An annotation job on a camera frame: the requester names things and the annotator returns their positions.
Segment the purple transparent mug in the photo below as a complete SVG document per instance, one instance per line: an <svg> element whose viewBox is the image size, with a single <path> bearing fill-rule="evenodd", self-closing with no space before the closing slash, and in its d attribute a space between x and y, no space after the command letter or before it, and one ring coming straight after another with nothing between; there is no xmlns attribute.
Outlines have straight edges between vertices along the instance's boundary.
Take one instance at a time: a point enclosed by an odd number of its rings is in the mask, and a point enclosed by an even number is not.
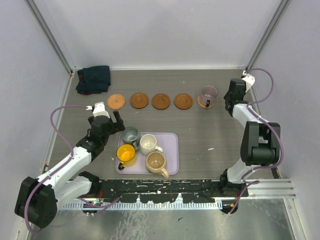
<svg viewBox="0 0 320 240"><path fill-rule="evenodd" d="M206 107L216 103L218 89L213 85L206 85L201 89L200 101Z"/></svg>

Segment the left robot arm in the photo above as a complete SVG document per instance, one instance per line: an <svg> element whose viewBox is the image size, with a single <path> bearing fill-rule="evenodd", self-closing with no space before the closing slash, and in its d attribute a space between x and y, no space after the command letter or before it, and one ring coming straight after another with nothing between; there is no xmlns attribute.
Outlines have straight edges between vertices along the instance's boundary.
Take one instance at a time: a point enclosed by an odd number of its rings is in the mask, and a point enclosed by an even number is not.
<svg viewBox="0 0 320 240"><path fill-rule="evenodd" d="M95 198L101 184L96 175L83 171L75 179L71 177L95 160L105 149L111 135L125 130L124 121L117 110L115 120L106 113L88 118L87 134L68 156L51 170L36 177L25 178L19 189L14 213L41 229L47 227L57 212L74 199L86 195Z"/></svg>

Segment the beige ceramic mug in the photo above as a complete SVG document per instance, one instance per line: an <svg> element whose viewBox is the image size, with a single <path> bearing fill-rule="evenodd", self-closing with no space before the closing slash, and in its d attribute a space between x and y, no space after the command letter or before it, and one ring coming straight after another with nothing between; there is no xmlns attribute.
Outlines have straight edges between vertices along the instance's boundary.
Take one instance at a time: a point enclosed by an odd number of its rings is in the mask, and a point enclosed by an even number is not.
<svg viewBox="0 0 320 240"><path fill-rule="evenodd" d="M167 171L167 160L161 152L150 153L145 161L146 169L154 175L162 175L164 178L169 178Z"/></svg>

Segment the brown wooden coaster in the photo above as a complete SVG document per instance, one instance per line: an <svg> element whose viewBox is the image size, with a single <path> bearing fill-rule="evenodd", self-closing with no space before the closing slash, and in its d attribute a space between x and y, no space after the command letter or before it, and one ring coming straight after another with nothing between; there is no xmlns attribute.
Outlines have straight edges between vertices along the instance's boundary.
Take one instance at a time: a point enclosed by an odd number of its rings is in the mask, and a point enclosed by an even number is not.
<svg viewBox="0 0 320 240"><path fill-rule="evenodd" d="M165 110L171 104L170 97L165 93L158 93L152 97L152 106L157 110Z"/></svg>
<svg viewBox="0 0 320 240"><path fill-rule="evenodd" d="M187 93L180 93L174 98L174 105L180 110L191 108L193 103L193 98Z"/></svg>
<svg viewBox="0 0 320 240"><path fill-rule="evenodd" d="M149 103L149 97L143 92L134 93L130 97L130 105L135 109L143 109Z"/></svg>

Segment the woven rattan coaster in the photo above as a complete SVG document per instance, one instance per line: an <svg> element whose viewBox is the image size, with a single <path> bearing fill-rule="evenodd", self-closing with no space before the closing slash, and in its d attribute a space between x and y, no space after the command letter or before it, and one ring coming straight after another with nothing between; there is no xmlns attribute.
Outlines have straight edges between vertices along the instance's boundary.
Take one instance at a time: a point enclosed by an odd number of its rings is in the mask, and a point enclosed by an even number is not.
<svg viewBox="0 0 320 240"><path fill-rule="evenodd" d="M203 105L202 102L201 102L201 97L200 97L200 96L198 96L197 102L198 102L198 104L199 104L202 108L204 108L204 109L212 108L212 107L215 105L215 102L214 102L212 105L208 106L208 107L205 106L205 105Z"/></svg>
<svg viewBox="0 0 320 240"><path fill-rule="evenodd" d="M118 110L122 108L125 103L125 97L121 94L113 94L107 100L107 106L112 110Z"/></svg>

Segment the white ceramic mug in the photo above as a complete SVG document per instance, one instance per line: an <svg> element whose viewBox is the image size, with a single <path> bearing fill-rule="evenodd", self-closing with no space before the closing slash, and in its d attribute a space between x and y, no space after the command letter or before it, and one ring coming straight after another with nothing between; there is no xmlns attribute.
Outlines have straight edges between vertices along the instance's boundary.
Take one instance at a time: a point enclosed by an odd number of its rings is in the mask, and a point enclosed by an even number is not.
<svg viewBox="0 0 320 240"><path fill-rule="evenodd" d="M139 141L139 149L144 155L149 155L152 152L164 150L158 145L158 140L153 134L145 134Z"/></svg>

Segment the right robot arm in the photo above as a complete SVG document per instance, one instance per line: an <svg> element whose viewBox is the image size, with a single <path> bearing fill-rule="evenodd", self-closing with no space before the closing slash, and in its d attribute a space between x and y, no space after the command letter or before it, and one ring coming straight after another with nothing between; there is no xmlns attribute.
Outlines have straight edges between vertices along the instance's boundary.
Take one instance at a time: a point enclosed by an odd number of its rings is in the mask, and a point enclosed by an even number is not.
<svg viewBox="0 0 320 240"><path fill-rule="evenodd" d="M220 175L219 191L225 197L242 191L249 176L258 169L276 165L281 156L281 127L259 116L244 100L248 89L249 83L243 78L233 78L223 97L225 109L244 127L240 159Z"/></svg>

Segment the grey-green ceramic mug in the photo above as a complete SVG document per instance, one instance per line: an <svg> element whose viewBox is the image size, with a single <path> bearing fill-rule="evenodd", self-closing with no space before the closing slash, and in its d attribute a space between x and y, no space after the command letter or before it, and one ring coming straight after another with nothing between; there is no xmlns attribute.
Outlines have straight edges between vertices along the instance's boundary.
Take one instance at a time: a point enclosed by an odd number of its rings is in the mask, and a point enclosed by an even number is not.
<svg viewBox="0 0 320 240"><path fill-rule="evenodd" d="M133 126L128 126L122 132L121 138L124 143L130 144L135 148L138 148L141 139L141 133L137 128Z"/></svg>

